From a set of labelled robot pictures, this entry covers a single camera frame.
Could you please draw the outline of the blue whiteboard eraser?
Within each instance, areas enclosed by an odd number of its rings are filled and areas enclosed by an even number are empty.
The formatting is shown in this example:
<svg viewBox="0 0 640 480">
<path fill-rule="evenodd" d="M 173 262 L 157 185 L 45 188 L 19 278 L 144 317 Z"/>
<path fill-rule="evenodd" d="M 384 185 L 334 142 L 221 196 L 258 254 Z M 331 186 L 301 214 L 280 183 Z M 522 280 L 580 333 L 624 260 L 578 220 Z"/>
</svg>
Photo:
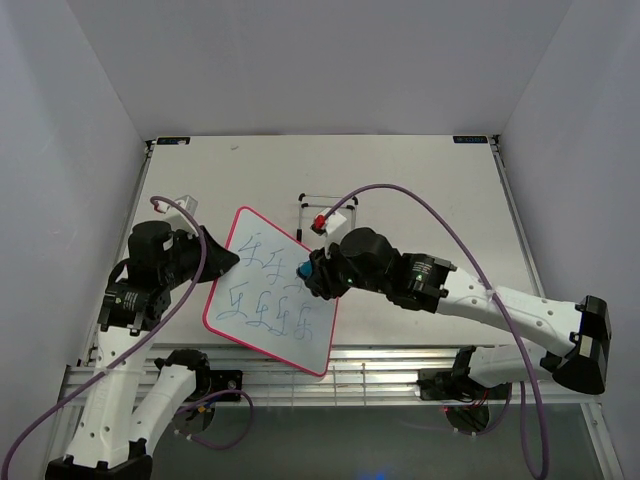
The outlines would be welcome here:
<svg viewBox="0 0 640 480">
<path fill-rule="evenodd" d="M 311 261 L 307 260 L 301 263 L 300 266 L 297 268 L 296 272 L 301 279 L 303 280 L 308 279 L 313 273 L 313 267 L 312 267 Z"/>
</svg>

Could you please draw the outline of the pink framed whiteboard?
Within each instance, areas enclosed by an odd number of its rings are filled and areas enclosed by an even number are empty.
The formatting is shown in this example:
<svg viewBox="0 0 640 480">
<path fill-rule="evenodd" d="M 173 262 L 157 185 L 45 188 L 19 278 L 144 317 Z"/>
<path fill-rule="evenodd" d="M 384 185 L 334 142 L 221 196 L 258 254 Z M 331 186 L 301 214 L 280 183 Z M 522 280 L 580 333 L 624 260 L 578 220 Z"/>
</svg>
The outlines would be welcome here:
<svg viewBox="0 0 640 480">
<path fill-rule="evenodd" d="M 237 210 L 226 249 L 240 261 L 214 282 L 204 327 L 304 373 L 324 376 L 338 303 L 313 296 L 297 276 L 310 250 L 248 206 Z"/>
</svg>

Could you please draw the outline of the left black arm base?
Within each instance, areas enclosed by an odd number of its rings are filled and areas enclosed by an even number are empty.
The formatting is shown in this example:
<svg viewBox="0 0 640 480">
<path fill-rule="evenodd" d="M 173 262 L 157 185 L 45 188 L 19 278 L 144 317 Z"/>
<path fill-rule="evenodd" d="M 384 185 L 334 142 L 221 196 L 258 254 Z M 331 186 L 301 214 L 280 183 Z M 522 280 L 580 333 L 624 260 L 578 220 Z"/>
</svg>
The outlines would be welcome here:
<svg viewBox="0 0 640 480">
<path fill-rule="evenodd" d="M 241 370 L 210 370 L 208 373 L 209 390 L 207 393 L 217 393 L 226 390 L 242 390 L 243 372 Z M 226 393 L 219 399 L 210 401 L 237 402 L 241 400 L 238 393 Z"/>
</svg>

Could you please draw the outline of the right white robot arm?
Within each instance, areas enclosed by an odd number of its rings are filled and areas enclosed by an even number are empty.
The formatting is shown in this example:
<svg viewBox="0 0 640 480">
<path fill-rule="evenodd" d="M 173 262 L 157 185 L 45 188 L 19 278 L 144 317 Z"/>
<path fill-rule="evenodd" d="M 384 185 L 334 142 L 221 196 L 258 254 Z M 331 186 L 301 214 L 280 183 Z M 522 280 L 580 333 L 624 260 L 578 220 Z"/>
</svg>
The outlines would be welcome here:
<svg viewBox="0 0 640 480">
<path fill-rule="evenodd" d="M 312 251 L 297 275 L 324 300 L 359 289 L 405 310 L 472 320 L 513 336 L 511 345 L 461 348 L 450 369 L 421 381 L 433 398 L 473 399 L 530 379 L 587 395 L 606 389 L 612 332 L 607 304 L 598 297 L 574 303 L 489 287 L 444 259 L 401 253 L 368 227 Z"/>
</svg>

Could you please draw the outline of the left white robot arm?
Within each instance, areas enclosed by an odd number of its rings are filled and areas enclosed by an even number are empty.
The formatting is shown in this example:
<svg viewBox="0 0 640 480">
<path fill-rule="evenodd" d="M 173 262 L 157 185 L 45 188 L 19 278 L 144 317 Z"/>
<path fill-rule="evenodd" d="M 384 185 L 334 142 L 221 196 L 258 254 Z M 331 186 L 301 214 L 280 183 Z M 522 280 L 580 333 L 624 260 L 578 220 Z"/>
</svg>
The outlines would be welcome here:
<svg viewBox="0 0 640 480">
<path fill-rule="evenodd" d="M 128 255 L 109 275 L 98 319 L 94 374 L 76 432 L 62 457 L 49 462 L 48 479 L 148 479 L 153 451 L 181 404 L 212 390 L 207 356 L 174 351 L 156 366 L 160 377 L 135 402 L 150 335 L 187 281 L 213 282 L 239 261 L 206 229 L 194 232 L 165 221 L 135 225 Z"/>
</svg>

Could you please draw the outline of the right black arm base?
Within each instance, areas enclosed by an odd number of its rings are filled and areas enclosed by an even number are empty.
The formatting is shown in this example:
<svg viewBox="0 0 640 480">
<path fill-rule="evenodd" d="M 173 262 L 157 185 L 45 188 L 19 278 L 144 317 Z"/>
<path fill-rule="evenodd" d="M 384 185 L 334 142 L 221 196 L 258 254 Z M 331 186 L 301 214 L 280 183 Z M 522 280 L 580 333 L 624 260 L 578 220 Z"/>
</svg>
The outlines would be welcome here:
<svg viewBox="0 0 640 480">
<path fill-rule="evenodd" d="M 453 370 L 420 369 L 416 385 L 422 400 L 455 400 L 463 403 L 480 400 L 505 400 L 510 392 L 507 384 L 484 387 L 466 373 Z"/>
</svg>

